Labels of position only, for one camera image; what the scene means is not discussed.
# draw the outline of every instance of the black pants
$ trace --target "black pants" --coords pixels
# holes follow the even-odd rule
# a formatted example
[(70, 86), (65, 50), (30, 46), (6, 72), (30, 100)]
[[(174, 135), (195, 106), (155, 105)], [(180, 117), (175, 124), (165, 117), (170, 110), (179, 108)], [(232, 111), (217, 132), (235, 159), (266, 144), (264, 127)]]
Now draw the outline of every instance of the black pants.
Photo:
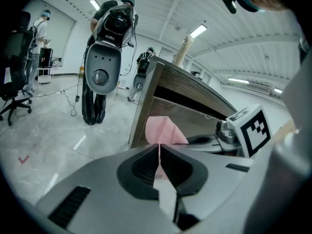
[(96, 95), (93, 103), (94, 92), (89, 88), (86, 80), (85, 71), (82, 81), (82, 116), (89, 125), (102, 123), (105, 117), (106, 95)]

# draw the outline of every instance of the chair base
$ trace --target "chair base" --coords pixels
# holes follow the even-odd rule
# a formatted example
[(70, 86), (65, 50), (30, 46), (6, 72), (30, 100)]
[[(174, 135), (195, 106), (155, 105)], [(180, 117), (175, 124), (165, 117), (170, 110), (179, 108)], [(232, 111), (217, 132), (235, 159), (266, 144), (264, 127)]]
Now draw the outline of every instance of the chair base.
[(1, 112), (0, 112), (0, 120), (3, 120), (3, 117), (2, 117), (2, 114), (5, 113), (6, 111), (10, 110), (9, 112), (9, 117), (8, 117), (8, 123), (9, 123), (9, 126), (12, 126), (12, 121), (11, 121), (11, 117), (12, 117), (12, 114), (13, 114), (13, 111), (15, 109), (17, 109), (18, 107), (21, 107), (21, 108), (28, 108), (28, 113), (30, 114), (32, 111), (31, 111), (31, 107), (28, 106), (28, 105), (25, 105), (23, 104), (23, 102), (25, 101), (29, 101), (29, 104), (31, 104), (31, 99), (30, 98), (25, 98), (25, 99), (19, 99), (19, 100), (15, 100), (15, 99), (12, 99), (12, 102), (10, 105), (6, 106)]

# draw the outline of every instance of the wooden table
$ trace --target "wooden table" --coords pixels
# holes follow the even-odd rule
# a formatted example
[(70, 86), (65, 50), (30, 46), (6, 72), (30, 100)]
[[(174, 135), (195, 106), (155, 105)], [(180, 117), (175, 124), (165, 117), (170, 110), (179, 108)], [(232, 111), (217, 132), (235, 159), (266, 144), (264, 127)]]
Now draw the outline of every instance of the wooden table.
[(149, 116), (168, 116), (185, 137), (213, 134), (218, 120), (236, 109), (215, 90), (185, 70), (153, 57), (133, 121), (130, 148), (146, 145)]

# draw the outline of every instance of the gray concrete floor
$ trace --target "gray concrete floor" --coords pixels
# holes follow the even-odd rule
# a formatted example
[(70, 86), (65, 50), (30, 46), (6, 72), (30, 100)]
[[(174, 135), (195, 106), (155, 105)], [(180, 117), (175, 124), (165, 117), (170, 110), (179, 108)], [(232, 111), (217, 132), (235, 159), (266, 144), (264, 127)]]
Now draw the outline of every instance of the gray concrete floor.
[[(49, 84), (36, 84), (34, 96), (69, 88), (77, 81), (77, 76), (55, 77)], [(82, 86), (78, 86), (80, 96), (81, 91)], [(77, 87), (66, 91), (71, 103), (76, 92)], [(0, 121), (0, 164), (16, 194), (35, 204), (56, 176), (57, 183), (93, 159), (127, 150), (137, 108), (127, 101), (127, 93), (122, 89), (118, 95), (111, 93), (103, 123), (94, 126), (82, 118), (81, 99), (76, 104), (77, 115), (70, 115), (72, 107), (65, 94), (33, 98), (32, 113), (18, 108), (12, 115), (11, 127), (5, 113)]]

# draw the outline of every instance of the chair backrest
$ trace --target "chair backrest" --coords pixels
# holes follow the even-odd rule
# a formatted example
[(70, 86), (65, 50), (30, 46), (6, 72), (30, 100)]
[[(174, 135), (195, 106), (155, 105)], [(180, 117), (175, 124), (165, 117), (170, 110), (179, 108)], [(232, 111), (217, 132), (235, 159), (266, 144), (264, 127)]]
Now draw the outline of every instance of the chair backrest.
[(27, 29), (29, 24), (27, 20), (30, 20), (30, 14), (22, 12), (20, 26), (9, 34), (0, 56), (0, 97), (4, 100), (15, 97), (26, 83), (24, 68), (33, 37), (32, 32)]

